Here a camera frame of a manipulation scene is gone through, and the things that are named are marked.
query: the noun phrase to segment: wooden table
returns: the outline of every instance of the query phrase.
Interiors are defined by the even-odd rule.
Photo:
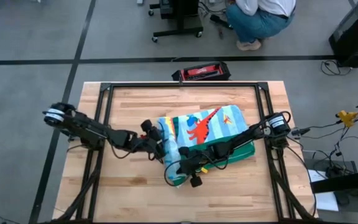
[[[274,110],[291,111],[284,82],[268,85]],[[78,110],[90,118],[94,117],[99,86],[96,82],[83,86]],[[253,88],[158,87],[115,88],[109,123],[113,129],[141,133],[140,123],[145,119],[155,121],[161,116],[178,116],[224,105],[240,107],[248,125],[259,122]],[[294,142],[290,145],[302,157],[299,145]],[[106,144],[94,222],[275,222],[277,214],[263,140],[255,141],[255,149],[254,157],[230,164],[225,170],[211,169],[203,174],[201,187],[192,188],[187,182],[178,189],[165,183],[164,166],[149,161],[146,153],[116,159]],[[86,149],[76,148],[67,154],[57,209],[65,210],[80,191],[86,153]],[[284,160],[292,192],[307,211],[312,211],[314,200],[305,168],[288,150]],[[87,197],[85,215],[90,193]],[[53,217],[61,214],[55,210]]]

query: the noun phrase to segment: person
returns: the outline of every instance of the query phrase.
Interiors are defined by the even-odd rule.
[[[259,39],[278,34],[293,20],[296,0],[236,0],[226,9],[240,50],[257,50]]]

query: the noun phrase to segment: blue jeans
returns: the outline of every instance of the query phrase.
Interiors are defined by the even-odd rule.
[[[243,13],[237,4],[226,9],[227,21],[232,25],[240,42],[253,43],[256,39],[264,39],[278,34],[290,25],[293,14],[288,19],[258,9],[253,16]]]

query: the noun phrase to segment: folded cloth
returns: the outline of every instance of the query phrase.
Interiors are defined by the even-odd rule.
[[[190,150],[203,150],[207,144],[228,141],[235,135],[248,129],[241,110],[236,105],[222,106],[216,109],[178,116],[175,118],[162,117],[158,119],[163,137],[165,168],[171,163],[179,161],[179,148],[186,146]],[[246,159],[255,154],[254,143],[250,142],[236,149],[230,156],[228,163]],[[180,168],[175,163],[167,170],[167,177],[175,185],[185,181],[184,174],[176,174]]]

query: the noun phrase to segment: white paper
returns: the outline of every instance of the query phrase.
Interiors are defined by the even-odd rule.
[[[326,176],[326,173],[323,171],[318,171],[319,174],[315,170],[308,170],[308,172],[312,182],[324,180],[324,177],[321,177],[319,174]],[[339,211],[334,192],[318,193],[316,194],[316,200],[317,200],[317,209],[329,210],[335,212]]]

